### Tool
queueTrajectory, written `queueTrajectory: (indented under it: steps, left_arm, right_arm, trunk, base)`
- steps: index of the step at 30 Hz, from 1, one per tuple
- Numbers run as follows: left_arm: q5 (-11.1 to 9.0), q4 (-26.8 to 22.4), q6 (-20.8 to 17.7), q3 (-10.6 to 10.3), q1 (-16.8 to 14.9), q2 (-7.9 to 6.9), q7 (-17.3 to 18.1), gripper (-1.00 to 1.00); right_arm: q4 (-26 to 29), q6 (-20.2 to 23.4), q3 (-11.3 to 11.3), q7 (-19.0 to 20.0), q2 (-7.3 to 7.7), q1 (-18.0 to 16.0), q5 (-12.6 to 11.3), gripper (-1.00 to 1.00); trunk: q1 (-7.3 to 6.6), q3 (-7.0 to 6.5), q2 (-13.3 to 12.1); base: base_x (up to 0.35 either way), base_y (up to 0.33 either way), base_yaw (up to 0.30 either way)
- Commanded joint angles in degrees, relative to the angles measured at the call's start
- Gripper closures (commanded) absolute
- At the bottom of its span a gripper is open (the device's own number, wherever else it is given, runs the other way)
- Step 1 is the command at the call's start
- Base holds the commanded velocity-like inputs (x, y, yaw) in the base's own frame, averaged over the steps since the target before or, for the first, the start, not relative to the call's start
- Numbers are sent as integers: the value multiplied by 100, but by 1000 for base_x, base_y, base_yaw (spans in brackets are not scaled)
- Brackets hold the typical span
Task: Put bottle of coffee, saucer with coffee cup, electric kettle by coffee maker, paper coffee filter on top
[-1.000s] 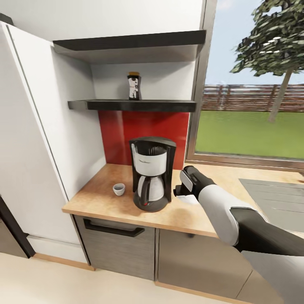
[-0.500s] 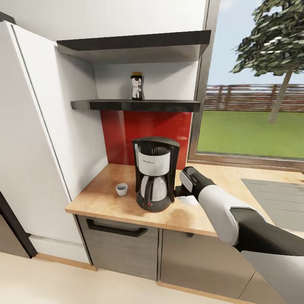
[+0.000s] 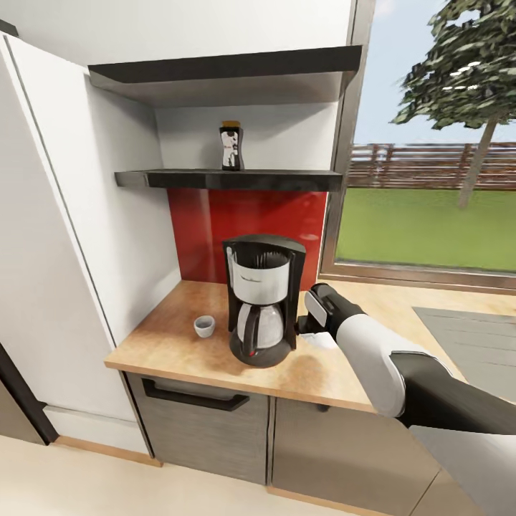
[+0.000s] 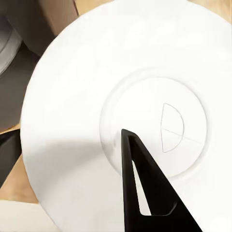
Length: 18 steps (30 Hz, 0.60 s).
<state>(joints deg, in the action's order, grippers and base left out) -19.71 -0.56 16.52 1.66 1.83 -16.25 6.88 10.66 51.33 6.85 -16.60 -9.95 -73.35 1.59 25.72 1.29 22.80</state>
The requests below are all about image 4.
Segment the saucer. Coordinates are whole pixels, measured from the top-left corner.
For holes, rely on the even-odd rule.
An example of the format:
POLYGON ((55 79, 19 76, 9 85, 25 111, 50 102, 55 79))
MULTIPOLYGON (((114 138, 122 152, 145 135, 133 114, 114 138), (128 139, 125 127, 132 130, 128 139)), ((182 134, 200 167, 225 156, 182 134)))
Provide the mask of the saucer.
POLYGON ((203 232, 232 232, 232 24, 205 7, 114 0, 81 15, 38 61, 20 123, 29 183, 61 232, 125 232, 122 129, 203 232))

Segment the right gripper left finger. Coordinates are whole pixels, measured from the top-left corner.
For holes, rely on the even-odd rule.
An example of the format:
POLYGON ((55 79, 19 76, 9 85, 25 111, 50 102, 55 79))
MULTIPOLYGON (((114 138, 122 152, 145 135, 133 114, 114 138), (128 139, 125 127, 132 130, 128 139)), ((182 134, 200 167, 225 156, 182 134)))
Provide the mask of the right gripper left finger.
POLYGON ((21 154, 20 129, 0 134, 0 188, 21 154))

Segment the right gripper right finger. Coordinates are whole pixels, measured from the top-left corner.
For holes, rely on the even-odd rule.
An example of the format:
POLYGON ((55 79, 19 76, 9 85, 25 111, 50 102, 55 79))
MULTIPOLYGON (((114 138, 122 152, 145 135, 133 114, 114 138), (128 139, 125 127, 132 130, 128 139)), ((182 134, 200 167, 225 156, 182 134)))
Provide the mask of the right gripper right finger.
POLYGON ((203 232, 140 137, 121 130, 125 232, 203 232), (140 213, 134 161, 151 216, 140 213))

